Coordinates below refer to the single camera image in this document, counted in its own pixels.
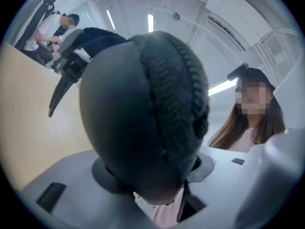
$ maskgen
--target person's hand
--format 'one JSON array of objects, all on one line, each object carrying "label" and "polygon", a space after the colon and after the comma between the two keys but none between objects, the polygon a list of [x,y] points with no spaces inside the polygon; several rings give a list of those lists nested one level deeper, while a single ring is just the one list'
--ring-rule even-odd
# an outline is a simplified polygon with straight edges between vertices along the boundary
[{"label": "person's hand", "polygon": [[58,42],[55,43],[55,45],[60,46],[61,43],[62,43],[62,41],[58,41]]},{"label": "person's hand", "polygon": [[59,39],[59,37],[58,36],[52,36],[51,38],[50,38],[50,42],[52,42],[52,43],[54,43],[54,44],[60,44],[60,39]]},{"label": "person's hand", "polygon": [[59,38],[59,42],[57,42],[56,45],[60,46],[63,41],[63,36],[59,36],[58,38]]}]

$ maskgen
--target black cap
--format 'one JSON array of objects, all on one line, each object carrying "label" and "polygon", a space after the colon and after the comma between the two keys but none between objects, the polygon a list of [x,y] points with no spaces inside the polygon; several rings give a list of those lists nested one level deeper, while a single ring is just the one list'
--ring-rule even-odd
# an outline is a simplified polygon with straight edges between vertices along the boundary
[{"label": "black cap", "polygon": [[261,70],[255,68],[248,68],[246,74],[238,77],[236,83],[237,88],[235,92],[237,92],[238,89],[242,86],[242,82],[265,82],[266,85],[269,86],[272,90],[275,89],[275,87],[269,82],[267,76]]}]

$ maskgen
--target woman's long brown hair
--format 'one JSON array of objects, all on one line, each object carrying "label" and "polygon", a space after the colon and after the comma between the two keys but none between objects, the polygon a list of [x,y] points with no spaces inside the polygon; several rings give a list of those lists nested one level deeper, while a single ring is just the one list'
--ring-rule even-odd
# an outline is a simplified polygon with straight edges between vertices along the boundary
[{"label": "woman's long brown hair", "polygon": [[[211,138],[209,147],[219,149],[229,149],[238,141],[246,129],[248,129],[248,119],[242,114],[237,104],[234,105],[230,116]],[[251,140],[254,144],[263,144],[274,134],[285,131],[283,113],[277,100],[273,97],[270,107],[266,109],[266,114],[259,120],[257,127],[252,132]]]}]

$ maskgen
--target man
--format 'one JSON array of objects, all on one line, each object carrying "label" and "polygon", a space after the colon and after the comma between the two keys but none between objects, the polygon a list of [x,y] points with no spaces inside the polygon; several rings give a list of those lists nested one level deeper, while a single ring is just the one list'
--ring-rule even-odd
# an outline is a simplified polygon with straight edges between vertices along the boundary
[{"label": "man", "polygon": [[73,29],[79,22],[80,17],[77,14],[70,14],[68,16],[61,16],[60,14],[50,15],[40,22],[34,34],[27,40],[26,45],[21,52],[45,66],[53,59],[53,55],[46,50],[39,50],[37,53],[39,47],[37,41],[41,41],[44,44],[47,44],[47,42],[60,44],[60,38],[54,36],[57,29],[60,26],[64,29]]}]

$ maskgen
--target gray robot head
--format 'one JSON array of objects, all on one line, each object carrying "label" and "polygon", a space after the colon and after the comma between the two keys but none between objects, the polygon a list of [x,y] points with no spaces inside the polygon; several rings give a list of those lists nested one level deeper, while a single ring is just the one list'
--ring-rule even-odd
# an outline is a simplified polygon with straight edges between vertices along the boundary
[{"label": "gray robot head", "polygon": [[155,31],[101,51],[83,73],[80,106],[107,169],[147,202],[170,204],[208,127],[207,79],[191,49]]}]

